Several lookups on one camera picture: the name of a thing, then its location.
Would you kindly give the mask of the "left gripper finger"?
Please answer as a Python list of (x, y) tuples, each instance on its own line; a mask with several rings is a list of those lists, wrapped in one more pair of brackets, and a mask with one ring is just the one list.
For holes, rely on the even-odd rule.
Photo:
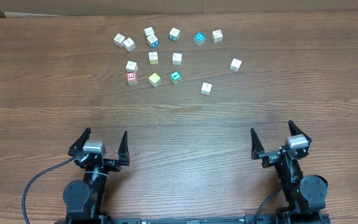
[(68, 155), (75, 156), (78, 151), (83, 150), (85, 142), (90, 138), (91, 128), (86, 128), (82, 135), (69, 147)]
[(119, 156), (118, 161), (121, 166), (128, 166), (130, 164), (129, 148), (127, 143), (127, 131), (124, 131), (117, 154)]

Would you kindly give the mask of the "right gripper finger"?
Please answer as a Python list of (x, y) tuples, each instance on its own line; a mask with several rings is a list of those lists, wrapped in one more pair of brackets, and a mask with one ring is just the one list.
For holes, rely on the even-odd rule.
[(265, 150), (254, 128), (250, 130), (250, 134), (252, 140), (251, 158), (257, 160), (260, 159), (260, 154), (263, 154)]
[(312, 143), (312, 139), (307, 134), (305, 134), (292, 120), (288, 121), (288, 127), (292, 136), (302, 134), (309, 143)]

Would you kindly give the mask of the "yellow top wooden block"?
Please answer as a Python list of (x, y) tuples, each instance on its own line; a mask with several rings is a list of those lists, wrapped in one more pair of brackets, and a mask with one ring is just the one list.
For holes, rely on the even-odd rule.
[(151, 74), (151, 76), (149, 76), (149, 83), (153, 86), (153, 87), (157, 87), (159, 86), (159, 84), (161, 83), (161, 78), (157, 73), (153, 73)]

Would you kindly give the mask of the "green top wooden block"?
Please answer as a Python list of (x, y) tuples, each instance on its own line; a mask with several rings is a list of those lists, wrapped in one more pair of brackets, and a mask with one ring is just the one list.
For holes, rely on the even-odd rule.
[(182, 75), (178, 71), (175, 71), (170, 75), (170, 79), (171, 79), (171, 82), (174, 85), (176, 85), (182, 79)]

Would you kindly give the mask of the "green L wooden block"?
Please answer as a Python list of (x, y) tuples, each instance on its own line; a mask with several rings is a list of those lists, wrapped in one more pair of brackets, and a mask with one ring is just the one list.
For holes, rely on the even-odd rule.
[(182, 63), (182, 54), (181, 53), (173, 53), (172, 64), (181, 65)]

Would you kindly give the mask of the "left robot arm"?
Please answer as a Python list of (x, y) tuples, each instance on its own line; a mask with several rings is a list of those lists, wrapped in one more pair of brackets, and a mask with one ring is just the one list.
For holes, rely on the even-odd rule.
[(67, 207), (65, 223), (114, 222), (101, 209), (109, 173), (119, 172), (122, 166), (130, 164), (127, 131), (122, 136), (117, 159), (106, 159), (104, 143), (90, 140), (90, 134), (91, 129), (86, 128), (68, 150), (68, 155), (85, 173), (81, 180), (70, 182), (63, 191)]

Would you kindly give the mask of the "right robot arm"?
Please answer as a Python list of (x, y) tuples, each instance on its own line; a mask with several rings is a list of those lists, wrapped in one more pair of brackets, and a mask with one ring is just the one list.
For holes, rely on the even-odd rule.
[[(275, 168), (280, 188), (260, 204), (254, 215), (246, 215), (245, 221), (276, 224), (330, 223), (329, 215), (321, 213), (326, 208), (328, 181), (320, 175), (304, 176), (298, 162), (308, 155), (312, 139), (291, 120), (288, 127), (291, 136), (284, 145), (270, 152), (265, 151), (255, 129), (250, 130), (251, 158), (260, 159), (263, 168)], [(283, 192), (287, 206), (277, 208), (274, 214), (262, 214), (265, 204), (279, 192)]]

